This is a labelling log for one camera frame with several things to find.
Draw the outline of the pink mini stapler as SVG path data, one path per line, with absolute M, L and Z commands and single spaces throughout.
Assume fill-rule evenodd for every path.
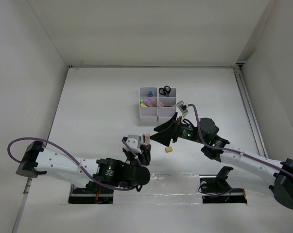
M 150 137 L 151 137 L 150 133 L 144 133 L 144 134 L 142 135 L 143 143 L 144 143 L 145 145 L 149 145 L 149 144 L 151 143 L 151 139 L 150 139 Z

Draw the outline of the yellow eraser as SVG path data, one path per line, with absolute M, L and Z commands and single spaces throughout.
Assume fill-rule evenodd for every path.
M 166 148 L 165 148 L 165 152 L 166 152 L 166 153 L 172 152 L 172 147 L 166 147 Z

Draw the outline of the purple highlighter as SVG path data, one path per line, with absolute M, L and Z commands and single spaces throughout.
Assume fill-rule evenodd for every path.
M 154 107 L 154 105 L 147 98 L 144 98 L 143 103 L 146 104 L 148 107 Z

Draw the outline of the blue cap spray bottle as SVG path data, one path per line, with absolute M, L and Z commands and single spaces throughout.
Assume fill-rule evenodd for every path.
M 152 97 L 152 96 L 153 96 L 153 92 L 152 92 L 152 90 L 149 90 L 148 97 Z

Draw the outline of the black handled scissors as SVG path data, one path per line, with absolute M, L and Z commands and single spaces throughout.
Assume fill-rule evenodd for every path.
M 158 92 L 159 92 L 159 94 L 162 95 L 162 96 L 169 97 L 169 96 L 170 96 L 170 93 L 171 93 L 171 88 L 170 88 L 168 85 L 166 85 L 166 86 L 164 86 L 164 87 L 160 87 L 160 88 L 158 89 Z

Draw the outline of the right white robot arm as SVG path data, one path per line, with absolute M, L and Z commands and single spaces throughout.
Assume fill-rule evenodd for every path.
M 293 159 L 272 160 L 236 149 L 217 135 L 219 128 L 210 118 L 202 118 L 194 126 L 188 119 L 173 117 L 154 129 L 150 139 L 166 147 L 179 138 L 203 144 L 202 153 L 209 159 L 248 171 L 267 184 L 264 190 L 282 206 L 293 210 Z

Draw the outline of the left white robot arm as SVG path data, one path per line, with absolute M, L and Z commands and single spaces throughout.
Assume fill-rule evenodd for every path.
M 99 186 L 118 191 L 140 191 L 150 181 L 147 166 L 151 162 L 151 144 L 140 136 L 129 135 L 122 139 L 125 161 L 112 158 L 85 159 L 72 156 L 59 145 L 32 137 L 18 162 L 16 174 L 28 178 L 46 175 L 66 181 L 87 192 Z

